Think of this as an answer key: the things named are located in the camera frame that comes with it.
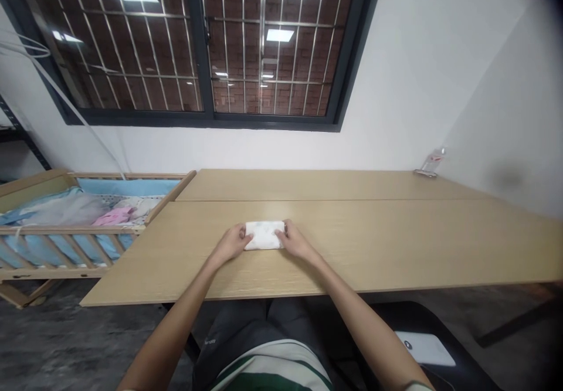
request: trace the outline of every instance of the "hand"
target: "hand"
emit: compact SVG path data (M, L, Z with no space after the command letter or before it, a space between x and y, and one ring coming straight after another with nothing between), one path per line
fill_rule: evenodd
M283 247L293 256L305 259L311 262L312 258L317 257L318 253L313 246L309 244L307 239L301 234L301 231L290 219L284 220L286 231L276 230L276 236L280 239Z
M208 260L216 263L216 267L221 267L225 262L237 257L250 243L253 235L246 236L246 224L237 224L228 229L221 237Z

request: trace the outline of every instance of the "window frame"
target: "window frame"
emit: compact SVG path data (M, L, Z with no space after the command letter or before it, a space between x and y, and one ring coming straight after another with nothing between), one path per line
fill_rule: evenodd
M203 112L78 108L91 125L140 127L195 127L340 132L377 0L352 0L344 28L333 85L324 116L216 113L212 95L203 0L186 0L190 8L195 63ZM45 46L45 38L26 0L0 0L15 31ZM39 60L43 68L73 101L61 71L51 56ZM82 125L78 117L45 79L55 106L67 125Z

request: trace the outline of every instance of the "table leg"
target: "table leg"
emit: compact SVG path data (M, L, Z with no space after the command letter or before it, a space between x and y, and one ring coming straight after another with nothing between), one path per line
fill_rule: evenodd
M534 325L536 322L541 321L542 319L555 315L556 313L560 312L563 309L563 298L555 297L541 305L537 308L534 308L526 313L521 314L520 316L511 319L509 322L506 322L504 325L480 336L476 337L475 341L481 347L486 348L492 346L493 344L498 343L499 341L504 340L507 337L510 337L512 334Z
M166 312L168 312L172 308L172 306L174 306L174 303L162 303L162 307L166 309ZM186 352L192 363L195 365L195 362L197 362L198 360L201 349L199 348L199 345L195 340L194 336L192 335L191 331L188 335L188 340L186 341L186 345L184 346L184 351Z

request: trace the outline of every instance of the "wooden crib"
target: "wooden crib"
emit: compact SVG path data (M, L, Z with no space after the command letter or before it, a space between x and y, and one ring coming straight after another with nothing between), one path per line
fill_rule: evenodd
M19 228L0 226L0 247L5 253L19 261L20 267L16 267L9 261L0 257L0 297L8 300L18 308L25 307L41 294L53 287L58 280L66 278L100 278L113 265L114 261L107 255L100 245L97 237L107 236L119 255L125 252L125 248L119 237L122 234L129 235L133 240L141 234L145 227L149 225L164 206L176 199L182 190L196 175L191 171L187 175L180 174L126 174L127 179L173 179L179 183L153 208L148 214L144 225L134 227L118 226L24 226ZM77 178L94 179L121 179L117 173L67 173L65 170L50 170L35 176L13 181L0 186L0 213L29 202L41 196L59 193L72 186L78 186ZM55 265L34 255L36 263L27 259L24 254L16 252L6 242L7 236L16 236L17 243L26 249L27 243L25 236L39 237L43 244L60 261ZM50 236L59 235L72 248L77 258L82 261L80 264L74 263ZM92 248L98 253L103 264L94 263L86 252L81 248L75 239L76 235L86 237ZM31 295L25 295L14 286L5 283L6 280L47 280Z

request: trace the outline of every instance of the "table surface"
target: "table surface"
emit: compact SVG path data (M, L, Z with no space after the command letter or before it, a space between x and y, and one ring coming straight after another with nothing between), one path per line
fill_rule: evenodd
M81 305L175 301L225 229L287 217L357 291L563 278L560 222L496 199L171 202ZM255 250L222 267L207 298L322 292L284 250Z
M203 169L181 200L486 199L485 193L412 171Z

